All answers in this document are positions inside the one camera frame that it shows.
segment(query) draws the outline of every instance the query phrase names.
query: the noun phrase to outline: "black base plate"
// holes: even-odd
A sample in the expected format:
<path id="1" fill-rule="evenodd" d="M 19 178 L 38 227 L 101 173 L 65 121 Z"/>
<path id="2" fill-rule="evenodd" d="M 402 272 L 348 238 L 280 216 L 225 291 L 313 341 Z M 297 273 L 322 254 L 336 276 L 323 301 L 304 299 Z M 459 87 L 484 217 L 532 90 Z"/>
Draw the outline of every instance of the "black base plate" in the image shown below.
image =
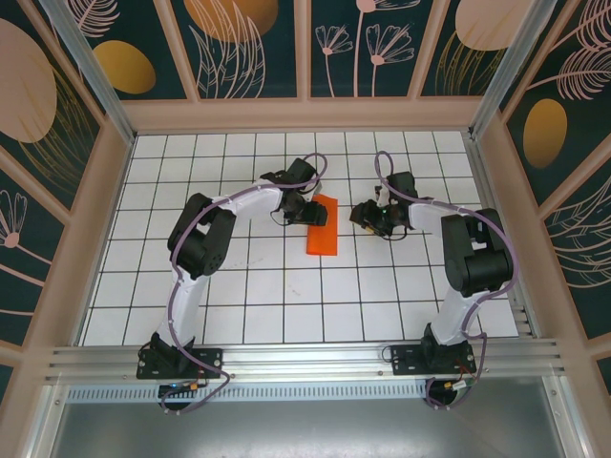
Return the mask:
<path id="1" fill-rule="evenodd" d="M 222 368 L 222 350 L 220 348 L 191 348 L 191 355 L 198 360 L 212 365 L 219 369 Z M 162 379 L 219 379 L 221 374 L 203 369 L 203 373 L 198 373 L 200 367 L 196 364 L 189 364 L 181 373 L 173 367 L 163 364 L 154 350 L 146 349 L 141 351 L 140 361 L 137 367 L 136 378 L 140 380 L 162 380 Z"/>
<path id="2" fill-rule="evenodd" d="M 473 356 L 473 349 L 469 346 L 467 358 L 462 361 L 472 373 L 475 373 L 475 359 L 469 358 L 469 355 Z M 385 358 L 389 357 L 388 350 L 383 355 Z M 390 346 L 390 359 L 392 360 L 392 374 L 393 375 L 433 375 L 433 374 L 444 374 L 444 375 L 459 375 L 460 366 L 458 364 L 448 364 L 443 367 L 437 367 L 431 369 L 424 358 L 422 351 L 422 345 L 391 345 Z"/>

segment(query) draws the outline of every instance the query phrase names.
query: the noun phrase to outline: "cable connector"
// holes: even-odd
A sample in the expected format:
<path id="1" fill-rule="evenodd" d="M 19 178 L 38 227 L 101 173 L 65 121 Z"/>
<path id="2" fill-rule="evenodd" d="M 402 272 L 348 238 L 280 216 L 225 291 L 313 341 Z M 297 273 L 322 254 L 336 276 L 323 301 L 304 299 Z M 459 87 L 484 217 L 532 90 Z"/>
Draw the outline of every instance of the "cable connector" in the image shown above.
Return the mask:
<path id="1" fill-rule="evenodd" d="M 464 380 L 460 380 L 456 382 L 455 384 L 452 384 L 453 391 L 458 391 L 459 389 L 466 388 L 466 387 L 467 387 L 467 382 L 465 382 Z"/>

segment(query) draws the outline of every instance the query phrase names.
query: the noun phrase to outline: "metal floor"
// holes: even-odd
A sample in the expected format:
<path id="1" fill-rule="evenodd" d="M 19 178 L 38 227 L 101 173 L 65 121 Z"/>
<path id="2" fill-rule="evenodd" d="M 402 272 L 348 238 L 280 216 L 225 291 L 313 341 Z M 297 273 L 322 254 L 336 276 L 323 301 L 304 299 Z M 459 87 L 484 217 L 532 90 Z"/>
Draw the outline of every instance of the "metal floor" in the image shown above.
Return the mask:
<path id="1" fill-rule="evenodd" d="M 67 405 L 54 458 L 562 457 L 542 382 L 483 380 L 457 410 L 421 399 Z"/>

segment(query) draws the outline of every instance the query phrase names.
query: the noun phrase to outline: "tan oval shape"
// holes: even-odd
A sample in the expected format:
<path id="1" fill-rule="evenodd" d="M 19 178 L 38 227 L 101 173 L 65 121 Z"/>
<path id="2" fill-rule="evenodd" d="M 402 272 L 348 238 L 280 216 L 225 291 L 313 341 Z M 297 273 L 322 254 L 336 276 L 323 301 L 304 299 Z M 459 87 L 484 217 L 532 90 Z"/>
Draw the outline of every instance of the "tan oval shape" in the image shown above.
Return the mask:
<path id="1" fill-rule="evenodd" d="M 558 157 L 564 144 L 568 121 L 562 105 L 551 98 L 537 102 L 524 125 L 524 155 L 538 169 L 544 169 Z"/>
<path id="2" fill-rule="evenodd" d="M 191 19 L 207 35 L 220 41 L 235 43 L 245 41 L 246 37 L 241 36 L 238 39 L 238 18 L 233 8 L 234 3 L 244 16 L 244 20 L 249 17 L 257 26 L 261 36 L 274 26 L 278 17 L 278 0 L 184 0 L 184 7 L 187 8 Z M 226 16 L 219 13 L 218 8 L 215 9 L 213 4 L 221 5 Z M 228 18 L 228 22 L 222 21 L 224 17 Z M 223 33 L 223 24 L 229 25 L 231 29 L 225 27 Z"/>
<path id="3" fill-rule="evenodd" d="M 143 94 L 155 86 L 153 64 L 135 46 L 110 40 L 97 45 L 94 54 L 115 89 L 127 94 Z"/>
<path id="4" fill-rule="evenodd" d="M 0 19 L 0 131 L 34 143 L 55 120 L 57 89 L 53 67 L 38 44 Z"/>
<path id="5" fill-rule="evenodd" d="M 456 35 L 467 48 L 498 51 L 509 47 L 532 0 L 461 0 Z"/>

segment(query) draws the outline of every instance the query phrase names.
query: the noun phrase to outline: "dark green wallpaper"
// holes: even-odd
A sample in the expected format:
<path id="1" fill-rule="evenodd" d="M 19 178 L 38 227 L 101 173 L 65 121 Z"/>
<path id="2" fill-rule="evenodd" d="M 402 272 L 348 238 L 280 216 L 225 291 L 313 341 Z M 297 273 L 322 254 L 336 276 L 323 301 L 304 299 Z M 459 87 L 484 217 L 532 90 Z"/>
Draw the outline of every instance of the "dark green wallpaper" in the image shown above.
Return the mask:
<path id="1" fill-rule="evenodd" d="M 566 4 L 566 0 L 558 0 L 556 5 L 554 6 L 554 10 L 552 11 L 552 14 L 550 15 L 548 21 L 545 23 L 543 31 L 538 36 L 537 42 L 535 43 L 534 47 L 531 49 L 530 54 L 528 54 L 526 61 L 524 62 L 519 72 L 517 73 L 516 78 L 514 78 L 514 82 L 510 86 L 509 90 L 507 90 L 507 93 L 503 97 L 503 100 L 500 102 L 500 111 L 501 112 L 505 110 L 505 107 L 507 106 L 512 96 L 514 95 L 514 92 L 516 91 L 517 85 L 520 83 L 522 76 L 526 73 L 526 70 L 531 66 L 531 63 L 533 62 L 533 59 L 537 55 L 537 52 L 539 48 L 541 47 L 541 44 L 547 37 L 547 34 L 549 33 L 550 29 L 552 29 L 552 27 L 554 26 L 554 23 L 556 22 L 556 19 L 558 19 L 558 15 L 564 8 L 565 4 Z"/>
<path id="2" fill-rule="evenodd" d="M 451 0 L 429 72 L 422 89 L 427 95 L 483 95 L 506 50 L 484 52 L 465 46 L 456 34 L 460 0 Z"/>
<path id="3" fill-rule="evenodd" d="M 16 1 L 0 5 L 0 147 L 71 208 L 97 121 Z"/>
<path id="4" fill-rule="evenodd" d="M 0 171 L 0 340 L 21 345 L 64 226 Z"/>
<path id="5" fill-rule="evenodd" d="M 358 2 L 313 0 L 312 96 L 353 97 L 355 86 L 359 96 L 405 96 L 431 6 L 430 1 L 379 2 L 367 12 Z"/>
<path id="6" fill-rule="evenodd" d="M 484 95 L 529 7 L 451 0 L 421 95 Z"/>
<path id="7" fill-rule="evenodd" d="M 611 160 L 545 226 L 588 339 L 611 332 Z"/>
<path id="8" fill-rule="evenodd" d="M 201 98 L 295 97 L 293 0 L 172 0 Z"/>
<path id="9" fill-rule="evenodd" d="M 73 64 L 74 69 L 78 72 L 78 75 L 80 76 L 81 81 L 83 81 L 83 83 L 85 83 L 85 86 L 87 86 L 87 89 L 89 90 L 89 93 L 94 97 L 95 104 L 97 105 L 97 107 L 100 109 L 100 111 L 103 114 L 106 114 L 106 110 L 104 109 L 104 107 L 100 103 L 99 99 L 97 98 L 97 95 L 95 94 L 94 90 L 90 86 L 89 81 L 87 81 L 87 78 L 85 78 L 83 73 L 80 71 L 80 69 L 78 68 L 78 64 L 76 64 L 76 61 L 73 58 L 73 55 L 70 54 L 70 51 L 68 51 L 68 48 L 66 48 L 66 45 L 64 45 L 63 40 L 61 38 L 59 38 L 59 35 L 57 34 L 57 32 L 55 31 L 54 27 L 52 26 L 51 21 L 49 20 L 49 16 L 47 16 L 47 13 L 45 13 L 45 10 L 42 8 L 42 6 L 38 2 L 38 0 L 34 0 L 34 4 L 38 8 L 38 12 L 40 12 L 40 15 L 42 16 L 42 18 L 47 23 L 47 26 L 53 32 L 53 35 L 55 36 L 55 41 L 57 41 L 59 43 L 59 46 L 61 46 L 61 49 L 64 51 L 64 54 L 66 54 L 66 57 L 68 57 L 68 60 L 70 60 L 70 63 Z"/>
<path id="10" fill-rule="evenodd" d="M 594 17 L 604 5 L 579 4 L 507 122 L 539 204 L 611 133 L 611 21 Z"/>
<path id="11" fill-rule="evenodd" d="M 611 357 L 598 360 L 597 363 L 604 385 L 607 387 L 607 393 L 611 396 Z"/>
<path id="12" fill-rule="evenodd" d="M 68 7 L 118 98 L 185 98 L 152 0 L 81 0 Z"/>
<path id="13" fill-rule="evenodd" d="M 12 367 L 9 365 L 0 364 L 0 406 L 4 399 L 4 393 L 7 392 L 9 381 L 11 380 Z"/>

